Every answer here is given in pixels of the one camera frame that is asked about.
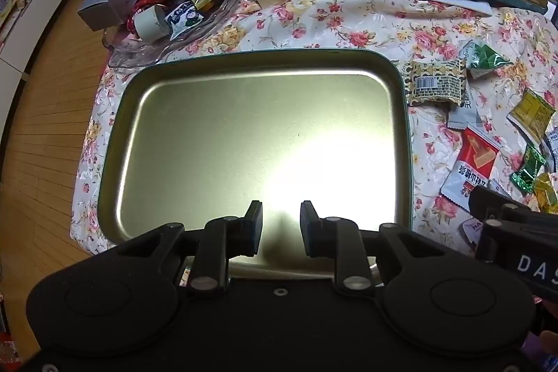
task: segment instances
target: cabinet door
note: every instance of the cabinet door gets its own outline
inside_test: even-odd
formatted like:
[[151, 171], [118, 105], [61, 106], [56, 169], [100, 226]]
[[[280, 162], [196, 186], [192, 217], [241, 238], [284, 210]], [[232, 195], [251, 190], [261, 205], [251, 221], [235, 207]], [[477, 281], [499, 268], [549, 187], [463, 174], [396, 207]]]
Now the cabinet door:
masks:
[[21, 73], [0, 59], [0, 137], [20, 79]]

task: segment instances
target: gold candy wrapper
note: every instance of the gold candy wrapper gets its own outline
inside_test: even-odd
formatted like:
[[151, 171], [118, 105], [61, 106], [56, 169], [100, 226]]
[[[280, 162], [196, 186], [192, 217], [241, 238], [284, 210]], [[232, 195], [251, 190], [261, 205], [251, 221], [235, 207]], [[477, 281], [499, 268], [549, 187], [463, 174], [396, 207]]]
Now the gold candy wrapper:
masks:
[[543, 213], [558, 214], [558, 197], [552, 186], [550, 175], [544, 172], [535, 179], [533, 185], [538, 207]]
[[555, 111], [544, 98], [526, 89], [521, 101], [508, 114], [508, 120], [538, 147]]

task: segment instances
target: barcode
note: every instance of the barcode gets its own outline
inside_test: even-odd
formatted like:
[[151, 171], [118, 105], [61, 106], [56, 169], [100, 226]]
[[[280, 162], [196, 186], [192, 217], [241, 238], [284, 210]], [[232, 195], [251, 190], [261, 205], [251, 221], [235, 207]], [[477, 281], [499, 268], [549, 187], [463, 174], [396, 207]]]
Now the barcode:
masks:
[[437, 89], [438, 79], [435, 76], [419, 76], [415, 79], [417, 89]]

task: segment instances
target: tray rim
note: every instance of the tray rim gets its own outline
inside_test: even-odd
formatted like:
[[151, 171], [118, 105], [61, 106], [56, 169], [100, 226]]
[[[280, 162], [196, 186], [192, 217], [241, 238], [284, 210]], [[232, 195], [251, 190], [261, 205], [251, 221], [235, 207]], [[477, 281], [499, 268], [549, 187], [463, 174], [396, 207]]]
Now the tray rim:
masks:
[[[338, 54], [342, 54], [343, 57], [338, 56], [337, 59], [339, 60], [331, 58], [332, 55]], [[336, 63], [339, 61], [342, 62], [343, 69], [346, 70], [349, 67], [354, 67], [356, 70], [359, 70], [359, 72], [373, 75], [376, 79], [380, 80], [382, 84], [387, 85], [388, 81], [386, 81], [385, 78], [376, 76], [377, 71], [372, 70], [372, 68], [375, 68], [374, 64], [367, 66], [366, 69], [364, 69], [365, 67], [362, 66], [362, 63], [370, 60], [371, 55], [374, 55], [374, 60], [380, 59], [381, 61], [383, 61], [382, 63], [387, 66], [387, 69], [383, 70], [384, 73], [386, 75], [390, 75], [391, 78], [397, 81], [396, 84], [398, 87], [391, 86], [389, 88], [392, 100], [392, 112], [396, 110], [395, 104], [398, 104], [398, 108], [403, 110], [403, 112], [405, 113], [405, 122], [401, 122], [402, 125], [398, 125], [398, 128], [393, 128], [393, 142], [395, 174], [408, 175], [408, 182], [402, 182], [401, 178], [395, 179], [394, 212], [395, 220], [400, 225], [412, 229], [413, 172], [411, 163], [411, 138], [408, 123], [404, 80], [401, 77], [399, 71], [389, 59], [375, 51], [366, 49], [339, 50], [336, 48], [298, 48], [288, 50], [258, 50], [235, 52], [231, 54], [205, 55], [181, 61], [155, 64], [146, 67], [145, 69], [141, 70], [140, 73], [135, 75], [135, 77], [125, 88], [124, 93], [122, 94], [121, 101], [118, 105], [113, 129], [111, 130], [109, 143], [107, 145], [107, 153], [105, 154], [103, 169], [101, 171], [99, 197], [97, 202], [97, 214], [99, 227], [105, 237], [115, 244], [120, 244], [129, 239], [119, 236], [117, 234], [118, 229], [116, 228], [118, 226], [116, 213], [119, 210], [120, 205], [120, 202], [118, 201], [119, 187], [123, 166], [125, 164], [125, 161], [127, 160], [126, 149], [128, 144], [128, 141], [123, 141], [122, 144], [119, 142], [121, 141], [122, 136], [124, 138], [127, 138], [129, 136], [129, 131], [133, 128], [133, 119], [135, 118], [134, 113], [139, 108], [141, 108], [141, 105], [145, 98], [145, 93], [147, 92], [143, 91], [143, 95], [134, 98], [135, 94], [133, 93], [133, 91], [135, 90], [136, 86], [145, 84], [146, 82], [149, 83], [149, 78], [156, 78], [164, 71], [171, 73], [182, 72], [182, 74], [178, 75], [178, 77], [175, 75], [174, 78], [176, 79], [213, 79], [216, 76], [219, 78], [227, 78], [227, 75], [235, 75], [238, 73], [252, 73], [253, 75], [263, 75], [264, 73], [269, 73], [273, 67], [278, 66], [282, 68], [282, 70], [280, 70], [280, 73], [289, 72], [288, 69], [286, 69], [286, 66], [291, 67], [292, 71], [296, 73], [299, 72], [296, 71], [296, 69], [300, 69], [301, 67], [306, 67], [308, 70], [311, 71], [312, 66], [314, 67], [314, 70], [315, 67], [319, 67], [319, 69], [323, 71], [327, 70], [328, 67], [336, 67]], [[267, 64], [265, 66], [258, 66], [258, 71], [246, 70], [248, 66], [245, 63], [245, 58], [260, 58], [263, 61], [267, 61]], [[227, 67], [221, 66], [219, 72], [208, 73], [206, 71], [208, 66], [219, 68], [219, 61], [223, 61], [223, 59]], [[302, 62], [314, 63], [312, 63], [312, 66], [310, 66], [308, 64], [303, 64]], [[148, 84], [147, 87], [151, 88], [153, 85], [154, 84]], [[128, 128], [119, 128], [119, 125], [122, 122], [124, 122], [124, 125]], [[405, 203], [400, 202], [401, 198], [406, 198]]]

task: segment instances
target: wrapped candy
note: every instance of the wrapped candy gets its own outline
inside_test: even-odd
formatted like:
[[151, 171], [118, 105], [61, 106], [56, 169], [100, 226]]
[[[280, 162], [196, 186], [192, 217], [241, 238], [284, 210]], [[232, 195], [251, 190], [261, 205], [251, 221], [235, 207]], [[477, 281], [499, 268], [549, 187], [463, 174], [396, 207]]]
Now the wrapped candy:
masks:
[[555, 111], [544, 98], [531, 89], [525, 89], [521, 101], [508, 114], [508, 120], [539, 146]]
[[541, 166], [545, 164], [546, 160], [537, 150], [537, 147], [529, 143], [525, 150], [525, 155], [523, 156], [523, 166], [521, 166], [520, 170], [511, 175], [510, 181], [525, 194], [531, 194], [533, 192], [535, 178]]
[[558, 197], [556, 197], [556, 191], [552, 186], [548, 172], [543, 172], [535, 179], [533, 191], [541, 212], [558, 215]]

